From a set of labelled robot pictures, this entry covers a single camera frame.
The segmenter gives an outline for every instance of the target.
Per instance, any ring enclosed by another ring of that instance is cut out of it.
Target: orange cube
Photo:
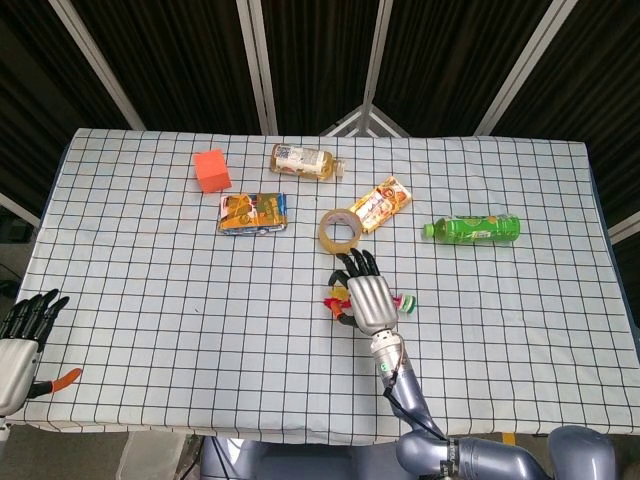
[[[217,192],[231,186],[229,170],[224,161],[222,150],[196,153],[194,155],[196,177],[204,193]]]

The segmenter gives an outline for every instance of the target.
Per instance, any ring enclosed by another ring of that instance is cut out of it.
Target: grid pattern
[[[280,176],[274,143],[346,160],[339,183]],[[216,234],[194,152],[221,148],[233,187],[284,192],[289,226]],[[21,296],[71,297],[37,378],[80,382],[29,401],[42,428],[192,430],[367,444],[406,431],[380,396],[369,340],[323,306],[335,259],[316,241],[329,209],[389,175],[414,200],[360,247],[418,308],[398,326],[449,434],[640,430],[640,371],[584,145],[506,138],[246,137],[79,130]],[[421,226],[509,212],[514,245],[436,245]]]

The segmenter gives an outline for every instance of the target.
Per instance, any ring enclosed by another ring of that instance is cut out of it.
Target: green soda bottle
[[[512,242],[520,235],[520,220],[515,215],[489,217],[445,217],[424,226],[425,237],[443,243],[477,241]]]

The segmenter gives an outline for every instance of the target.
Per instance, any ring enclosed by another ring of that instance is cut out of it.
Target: packing tape
[[[327,225],[333,225],[334,223],[344,223],[351,227],[353,230],[353,238],[348,242],[334,242],[327,236]],[[320,243],[329,253],[349,253],[349,249],[355,247],[362,235],[362,222],[351,210],[346,208],[337,208],[324,214],[320,221],[320,229],[318,238]]]

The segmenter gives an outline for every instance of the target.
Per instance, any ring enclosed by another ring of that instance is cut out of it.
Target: plastic bottle
[[[329,152],[297,145],[277,144],[271,152],[271,170],[276,173],[327,180],[334,172],[336,177],[344,175],[344,161],[336,160]]]
[[[423,228],[425,237],[443,243],[477,241],[512,242],[520,235],[520,220],[515,215],[489,217],[445,217]]]

